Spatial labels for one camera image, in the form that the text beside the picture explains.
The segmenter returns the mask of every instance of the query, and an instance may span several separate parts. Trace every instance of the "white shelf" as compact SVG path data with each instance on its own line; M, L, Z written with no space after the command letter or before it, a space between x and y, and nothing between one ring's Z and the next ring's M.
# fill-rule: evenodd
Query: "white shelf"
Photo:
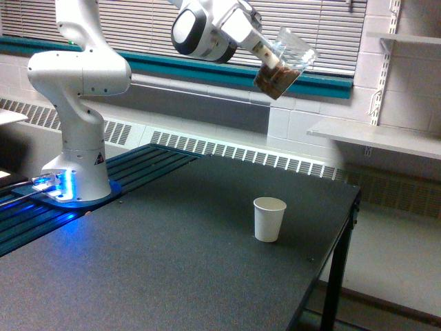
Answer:
M342 119L323 119L310 128L308 134L441 160L441 137L430 134Z
M377 37L386 40L400 41L403 43L430 43L433 45L441 45L441 38L413 36L411 34L391 34L391 33L379 33L368 32L368 37Z
M9 110L0 109L0 126L5 124L25 121L27 116L19 114L18 112L10 112Z

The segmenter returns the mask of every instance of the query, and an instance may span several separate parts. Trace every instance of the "brown granular material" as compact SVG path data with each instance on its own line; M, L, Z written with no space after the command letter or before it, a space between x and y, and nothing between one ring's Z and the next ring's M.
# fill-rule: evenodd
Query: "brown granular material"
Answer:
M274 69L263 66L254 79L254 85L272 99L277 100L299 76L298 70L290 69L280 63Z

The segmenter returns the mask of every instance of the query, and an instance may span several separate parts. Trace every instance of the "window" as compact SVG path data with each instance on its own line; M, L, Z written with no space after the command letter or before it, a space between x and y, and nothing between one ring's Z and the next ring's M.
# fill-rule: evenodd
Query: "window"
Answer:
M275 39L291 28L320 53L311 72L353 76L367 0L251 0L263 17L263 33ZM54 0L3 0L3 33L8 36L65 41L55 25ZM166 0L100 0L101 24L118 50L178 56L170 38L178 10ZM239 50L230 61L257 66Z

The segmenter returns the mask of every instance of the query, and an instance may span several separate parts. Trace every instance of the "black metal rail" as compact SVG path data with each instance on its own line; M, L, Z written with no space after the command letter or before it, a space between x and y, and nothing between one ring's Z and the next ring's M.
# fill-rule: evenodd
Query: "black metal rail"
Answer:
M123 194L201 157L158 145L146 145L107 160L109 177L123 188ZM0 203L16 198L0 197ZM84 212L57 210L35 200L13 203L0 209L0 257L61 226L82 217Z

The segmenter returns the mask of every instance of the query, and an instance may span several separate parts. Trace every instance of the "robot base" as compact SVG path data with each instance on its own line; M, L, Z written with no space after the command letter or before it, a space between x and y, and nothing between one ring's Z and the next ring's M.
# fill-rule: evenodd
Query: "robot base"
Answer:
M98 200L93 201L73 201L73 202L65 202L60 203L57 200L54 200L44 193L35 195L33 197L30 197L32 200L37 200L45 205L50 205L52 207L55 207L57 209L61 210L82 210L82 211L93 211L102 205L105 205L109 202L112 202L113 200L119 198L121 196L122 188L121 185L118 184L115 181L110 181L110 188L112 189L112 192L107 195L106 197ZM35 190L32 189L32 186L23 186L22 188L17 188L12 191L13 193L23 196L30 193L35 192Z

